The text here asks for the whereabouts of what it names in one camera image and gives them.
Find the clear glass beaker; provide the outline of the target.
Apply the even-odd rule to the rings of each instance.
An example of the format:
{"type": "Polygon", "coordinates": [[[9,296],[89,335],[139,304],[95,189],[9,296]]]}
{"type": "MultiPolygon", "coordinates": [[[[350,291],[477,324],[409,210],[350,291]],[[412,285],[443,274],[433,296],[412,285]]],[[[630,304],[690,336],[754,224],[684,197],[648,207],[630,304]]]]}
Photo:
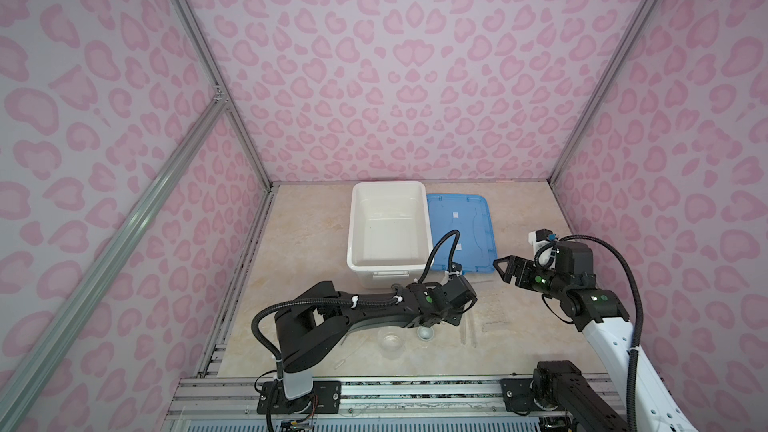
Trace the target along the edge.
{"type": "Polygon", "coordinates": [[[406,339],[405,330],[402,328],[384,327],[377,332],[380,353],[388,360],[395,360],[404,353],[406,339]]]}

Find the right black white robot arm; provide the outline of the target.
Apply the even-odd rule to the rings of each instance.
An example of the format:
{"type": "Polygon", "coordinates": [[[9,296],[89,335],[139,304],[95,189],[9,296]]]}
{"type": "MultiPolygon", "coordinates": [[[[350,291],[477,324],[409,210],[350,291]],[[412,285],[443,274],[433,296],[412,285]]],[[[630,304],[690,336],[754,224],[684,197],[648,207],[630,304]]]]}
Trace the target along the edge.
{"type": "Polygon", "coordinates": [[[592,431],[692,431],[694,425],[676,403],[641,347],[644,309],[628,261],[611,244],[575,234],[558,237],[541,229],[531,236],[531,259],[509,255],[494,260],[501,279],[554,299],[563,322],[582,333],[602,362],[621,398],[620,418],[568,361],[541,361],[534,371],[530,399],[541,408],[561,407],[592,431]],[[597,286],[592,245],[606,249],[624,271],[634,310],[597,286]]]}

